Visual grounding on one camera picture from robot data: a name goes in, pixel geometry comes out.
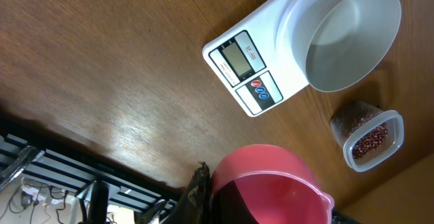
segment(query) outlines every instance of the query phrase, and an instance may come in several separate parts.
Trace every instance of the table top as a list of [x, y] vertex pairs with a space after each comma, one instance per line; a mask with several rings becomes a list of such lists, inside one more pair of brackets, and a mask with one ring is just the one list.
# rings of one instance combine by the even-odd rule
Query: table top
[[[433, 151], [434, 0], [401, 0], [395, 43], [351, 88], [310, 87], [250, 118], [201, 50], [266, 0], [0, 0], [0, 99], [7, 110], [172, 187], [198, 161], [268, 143], [298, 154], [344, 206]], [[351, 100], [399, 111], [403, 147], [357, 173], [329, 126]]]

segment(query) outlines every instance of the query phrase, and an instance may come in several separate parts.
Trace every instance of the white bowl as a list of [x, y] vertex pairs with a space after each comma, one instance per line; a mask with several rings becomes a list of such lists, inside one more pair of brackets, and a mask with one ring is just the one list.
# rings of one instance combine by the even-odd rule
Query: white bowl
[[[315, 18], [316, 11], [312, 7], [305, 17]], [[315, 21], [298, 24], [292, 42], [294, 58], [315, 89], [345, 89], [381, 61], [400, 22], [399, 0], [342, 0], [319, 26], [312, 24]], [[316, 31], [311, 35], [306, 30]]]

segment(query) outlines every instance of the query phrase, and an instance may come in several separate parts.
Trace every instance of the clear plastic container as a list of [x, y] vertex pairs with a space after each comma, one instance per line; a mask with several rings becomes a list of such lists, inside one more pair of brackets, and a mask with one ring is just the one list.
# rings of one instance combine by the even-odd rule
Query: clear plastic container
[[356, 101], [336, 112], [330, 122], [348, 166], [357, 172], [371, 169], [403, 144], [404, 124], [396, 111], [382, 111]]

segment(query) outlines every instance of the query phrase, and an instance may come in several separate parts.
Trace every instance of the white digital scale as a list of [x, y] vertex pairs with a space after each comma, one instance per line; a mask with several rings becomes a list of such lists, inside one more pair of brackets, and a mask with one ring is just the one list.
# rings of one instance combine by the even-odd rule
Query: white digital scale
[[202, 54], [251, 117], [287, 100], [309, 83], [292, 53], [292, 33], [306, 10], [326, 15], [340, 0], [268, 0], [203, 48]]

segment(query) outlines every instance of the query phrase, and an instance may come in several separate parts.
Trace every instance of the scale button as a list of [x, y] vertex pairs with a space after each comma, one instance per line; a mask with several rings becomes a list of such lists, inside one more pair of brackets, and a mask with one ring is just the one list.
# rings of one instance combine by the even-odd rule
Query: scale button
[[267, 94], [266, 92], [263, 92], [262, 94], [259, 94], [259, 98], [261, 98], [261, 99], [266, 99], [266, 98], [268, 98], [270, 95], [269, 94]]
[[250, 85], [252, 85], [254, 87], [258, 87], [258, 86], [262, 85], [262, 82], [260, 82], [259, 80], [254, 80], [254, 81], [251, 82]]
[[265, 88], [263, 88], [263, 87], [256, 88], [255, 92], [257, 92], [257, 93], [265, 92]]

